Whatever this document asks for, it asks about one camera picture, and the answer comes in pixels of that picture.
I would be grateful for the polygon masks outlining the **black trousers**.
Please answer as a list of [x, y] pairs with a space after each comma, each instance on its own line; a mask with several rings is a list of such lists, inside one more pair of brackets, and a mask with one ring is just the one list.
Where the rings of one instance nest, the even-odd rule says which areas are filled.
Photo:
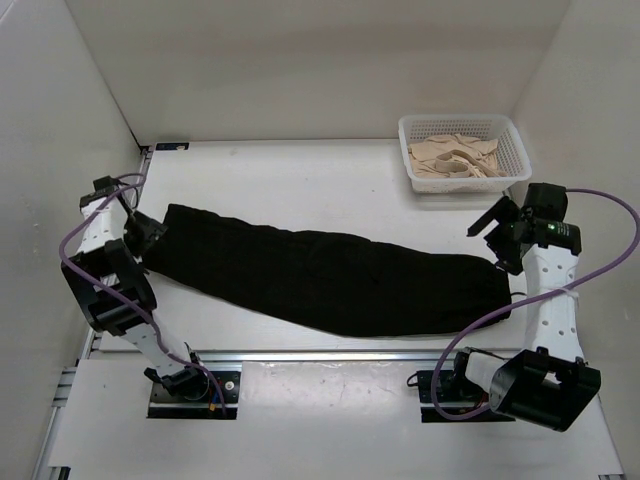
[[345, 234], [289, 231], [172, 204], [145, 267], [236, 306], [325, 333], [457, 333], [511, 303], [506, 272]]

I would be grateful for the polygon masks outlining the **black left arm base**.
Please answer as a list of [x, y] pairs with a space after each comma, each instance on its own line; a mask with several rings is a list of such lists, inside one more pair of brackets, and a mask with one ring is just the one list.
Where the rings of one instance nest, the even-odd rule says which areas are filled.
[[152, 368], [146, 368], [145, 376], [152, 382], [147, 408], [150, 419], [171, 420], [236, 420], [241, 387], [241, 372], [213, 371], [224, 400], [210, 380], [197, 379], [180, 392], [170, 393]]

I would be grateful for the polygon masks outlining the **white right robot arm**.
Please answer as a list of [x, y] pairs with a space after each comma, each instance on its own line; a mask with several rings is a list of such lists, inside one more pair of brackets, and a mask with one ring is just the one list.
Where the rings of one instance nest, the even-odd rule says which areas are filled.
[[468, 230], [485, 241], [497, 267], [523, 274], [531, 303], [526, 308], [524, 345], [511, 359], [466, 348], [443, 381], [460, 399], [487, 400], [494, 414], [566, 431], [601, 386], [601, 374], [587, 366], [577, 339], [577, 300], [569, 284], [582, 251], [581, 233], [567, 224], [567, 191], [533, 183], [517, 206], [498, 201]]

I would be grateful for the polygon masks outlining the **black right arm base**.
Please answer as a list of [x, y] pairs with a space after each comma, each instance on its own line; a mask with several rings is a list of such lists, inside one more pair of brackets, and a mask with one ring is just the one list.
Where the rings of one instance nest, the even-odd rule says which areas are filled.
[[[407, 378], [406, 386], [418, 393], [422, 423], [447, 423], [448, 419], [442, 417], [433, 406], [430, 389], [432, 376], [432, 370], [418, 370]], [[441, 408], [450, 415], [466, 414], [488, 402], [487, 393], [466, 379], [454, 386], [452, 370], [443, 370], [440, 373], [436, 387], [436, 398]], [[514, 422], [514, 419], [487, 410], [473, 418], [462, 420], [462, 423], [464, 422]]]

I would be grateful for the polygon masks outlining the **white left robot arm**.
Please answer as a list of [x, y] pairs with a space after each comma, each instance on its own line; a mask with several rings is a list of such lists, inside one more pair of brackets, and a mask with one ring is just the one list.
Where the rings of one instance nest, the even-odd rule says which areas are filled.
[[157, 301], [142, 256], [166, 232], [128, 196], [141, 185], [123, 176], [93, 182], [79, 209], [83, 222], [59, 247], [61, 271], [90, 327], [135, 347], [150, 362], [145, 375], [172, 396], [206, 397], [211, 380], [198, 355], [154, 318]]

